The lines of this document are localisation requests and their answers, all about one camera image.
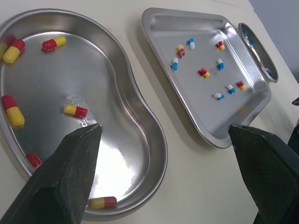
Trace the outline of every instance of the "blue and white capsule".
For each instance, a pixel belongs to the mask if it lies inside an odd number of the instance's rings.
[[[219,58],[218,60],[217,60],[217,63],[218,63],[218,68],[221,70],[221,69],[224,69],[224,63],[223,63],[223,61]]]
[[[195,49],[195,42],[193,38],[190,38],[190,40],[187,42],[188,45],[190,45],[191,50]]]
[[[269,76],[271,76],[273,78],[272,73],[271,73],[271,71],[268,68],[266,68],[266,71],[269,74]]]
[[[229,94],[233,94],[235,92],[235,88],[232,85],[228,85],[227,88]]]
[[[172,70],[173,71],[178,70],[178,58],[177,57],[175,57],[173,62],[172,62]]]
[[[214,96],[217,98],[217,100],[221,100],[221,99],[223,99],[223,98],[225,97],[225,96],[224,96],[223,94],[221,94],[221,93],[216,93]]]

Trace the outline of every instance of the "white capsule half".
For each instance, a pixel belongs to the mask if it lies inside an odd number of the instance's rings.
[[[216,93],[214,96],[215,96],[216,98],[220,99],[222,95],[221,95],[220,93]]]
[[[217,63],[218,63],[218,64],[221,64],[221,63],[223,63],[223,61],[219,58],[219,59],[217,60]]]

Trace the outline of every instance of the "stainless steel kidney dish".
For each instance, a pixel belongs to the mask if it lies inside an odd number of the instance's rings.
[[[268,52],[256,34],[245,24],[239,24],[240,37],[243,39],[255,62],[269,82],[278,81],[278,72]]]
[[[150,8],[142,15],[142,28],[199,134],[216,147],[231,146],[229,124],[250,124],[271,99],[261,71],[232,24],[219,15]],[[195,42],[193,50],[186,44],[190,38]],[[220,41],[225,50],[216,48]],[[173,71],[179,45],[184,46],[185,56]],[[225,69],[216,69],[218,59]],[[203,67],[209,78],[199,76]],[[247,86],[245,91],[237,89],[239,81]],[[229,85],[236,93],[227,93]],[[217,100],[216,93],[225,98]]]
[[[0,41],[14,35],[26,43],[13,64],[0,62],[1,94],[15,98],[25,117],[12,129],[4,111],[5,141],[28,174],[25,155],[42,161],[77,128],[101,123],[96,174],[90,198],[115,196],[117,208],[92,210],[85,217],[120,218],[143,206],[158,190],[167,164],[163,130],[142,98],[128,57],[105,28],[82,15],[56,9],[24,12],[0,27]],[[65,36],[66,44],[42,51],[46,40]],[[65,104],[88,108],[84,119],[62,114]]]

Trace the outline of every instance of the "small steel bowl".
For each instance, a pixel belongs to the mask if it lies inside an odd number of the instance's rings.
[[[276,83],[278,81],[276,67],[255,33],[245,23],[239,24],[239,32],[264,77],[268,82]]]

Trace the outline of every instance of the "yellow capsule half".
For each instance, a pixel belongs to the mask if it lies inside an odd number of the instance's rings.
[[[13,125],[22,126],[25,123],[25,119],[17,106],[7,109],[6,113]]]
[[[89,207],[91,209],[103,209],[105,207],[105,199],[103,197],[91,199]]]
[[[206,78],[210,77],[210,73],[207,72],[205,75],[204,75]]]
[[[10,46],[9,49],[3,55],[3,60],[6,63],[13,63],[19,56],[20,51],[14,46]]]
[[[64,106],[64,112],[67,114],[75,115],[76,109],[77,109],[77,107],[73,106],[73,105],[65,105]]]
[[[66,43],[66,38],[64,36],[60,36],[58,38],[55,38],[54,40],[57,44],[57,47],[64,45]]]

